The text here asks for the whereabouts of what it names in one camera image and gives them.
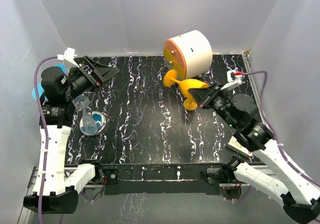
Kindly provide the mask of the yellow wine glass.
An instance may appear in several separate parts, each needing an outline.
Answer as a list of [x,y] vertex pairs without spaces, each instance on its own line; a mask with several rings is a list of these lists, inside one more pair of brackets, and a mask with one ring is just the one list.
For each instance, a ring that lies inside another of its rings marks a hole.
[[192,99],[192,95],[190,93],[190,89],[195,89],[195,88],[208,88],[210,85],[202,82],[197,79],[185,79],[182,81],[179,81],[178,79],[178,73],[176,70],[172,69],[169,70],[164,78],[163,78],[163,84],[165,87],[170,87],[174,85],[175,83],[179,85],[180,91],[182,94],[189,99]]
[[195,102],[193,102],[190,99],[186,99],[183,102],[183,105],[184,105],[185,109],[189,110],[189,111],[195,110],[197,108],[197,106],[198,106]]

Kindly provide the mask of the clear wine glass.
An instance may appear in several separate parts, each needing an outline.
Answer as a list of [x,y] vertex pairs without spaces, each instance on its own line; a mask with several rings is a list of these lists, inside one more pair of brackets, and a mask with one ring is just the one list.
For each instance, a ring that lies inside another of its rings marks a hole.
[[87,136],[93,136],[98,132],[98,127],[92,117],[92,113],[86,112],[86,108],[89,106],[89,103],[89,98],[83,95],[79,95],[73,100],[75,109],[77,111],[82,111],[82,119],[81,123],[79,123],[80,130]]

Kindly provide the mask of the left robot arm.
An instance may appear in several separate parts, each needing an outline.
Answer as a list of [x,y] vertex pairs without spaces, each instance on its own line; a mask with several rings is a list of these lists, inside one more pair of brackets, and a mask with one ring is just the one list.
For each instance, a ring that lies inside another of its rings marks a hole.
[[99,161],[82,160],[69,177],[65,177],[65,156],[71,133],[75,105],[73,100],[84,92],[97,92],[120,70],[99,64],[84,56],[88,69],[73,59],[68,74],[58,66],[41,73],[43,93],[36,91],[39,109],[41,147],[36,182],[23,206],[40,216],[43,214],[73,214],[79,194],[89,182],[99,183],[103,171]]

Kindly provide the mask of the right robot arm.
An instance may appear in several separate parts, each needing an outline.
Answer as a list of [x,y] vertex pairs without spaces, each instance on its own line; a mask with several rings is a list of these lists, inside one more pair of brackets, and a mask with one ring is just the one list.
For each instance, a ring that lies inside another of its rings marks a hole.
[[308,224],[320,215],[320,186],[283,150],[272,131],[256,119],[258,107],[246,94],[229,98],[227,91],[215,84],[188,90],[196,104],[213,109],[234,129],[234,137],[258,157],[277,178],[270,177],[233,157],[222,167],[223,178],[233,183],[245,182],[275,200],[285,213],[299,224]]

